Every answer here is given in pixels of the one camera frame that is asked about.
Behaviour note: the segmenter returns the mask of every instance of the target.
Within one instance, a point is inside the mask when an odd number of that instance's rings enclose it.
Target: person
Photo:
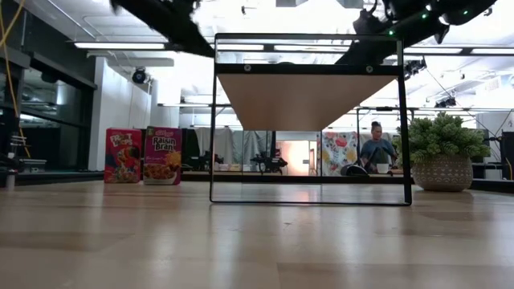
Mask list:
[[[376,173],[377,164],[389,163],[388,155],[393,163],[396,161],[396,152],[388,140],[382,139],[382,126],[377,121],[371,124],[371,136],[362,146],[361,161],[368,173]]]

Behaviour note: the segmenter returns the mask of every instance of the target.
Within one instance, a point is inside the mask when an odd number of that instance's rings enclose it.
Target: cereal box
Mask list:
[[[146,129],[146,185],[178,185],[181,180],[182,130],[180,128]]]
[[[137,183],[141,179],[141,130],[109,128],[105,143],[106,183]]]

